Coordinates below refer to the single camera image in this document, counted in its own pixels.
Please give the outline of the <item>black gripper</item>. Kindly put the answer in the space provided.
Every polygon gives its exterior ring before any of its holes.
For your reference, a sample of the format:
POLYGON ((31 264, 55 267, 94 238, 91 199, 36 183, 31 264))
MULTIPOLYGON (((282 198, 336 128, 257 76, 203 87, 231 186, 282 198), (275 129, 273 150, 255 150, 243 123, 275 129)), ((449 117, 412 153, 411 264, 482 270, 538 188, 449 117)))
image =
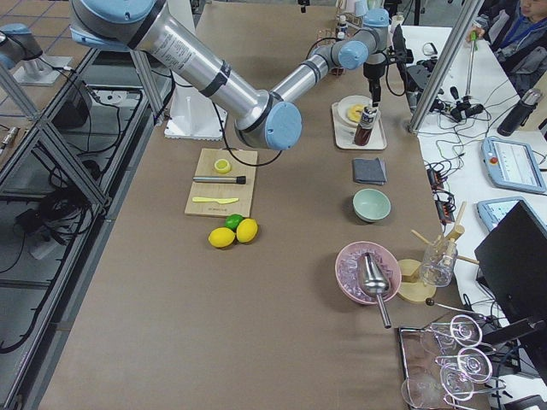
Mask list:
POLYGON ((369 82, 369 91, 372 99, 372 106, 377 108, 381 99, 380 79, 385 74, 388 65, 384 53, 374 53, 368 57, 363 64, 363 76, 369 82))

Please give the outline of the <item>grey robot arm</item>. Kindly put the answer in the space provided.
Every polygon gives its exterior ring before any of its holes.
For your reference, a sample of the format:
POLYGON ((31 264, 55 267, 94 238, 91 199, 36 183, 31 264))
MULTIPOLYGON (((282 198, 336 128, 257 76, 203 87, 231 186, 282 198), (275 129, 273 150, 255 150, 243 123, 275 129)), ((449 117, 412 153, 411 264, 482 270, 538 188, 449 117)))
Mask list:
POLYGON ((74 40, 91 46, 120 44, 144 51, 220 105, 235 119, 251 148, 286 150, 300 138, 302 116, 294 101, 331 69, 356 69, 386 48, 389 15, 369 10, 351 38, 318 47, 271 91, 257 90, 176 20, 164 1, 72 1, 74 40))
POLYGON ((47 56, 31 30, 21 23, 1 27, 1 65, 21 85, 52 86, 59 73, 53 68, 59 59, 47 56))

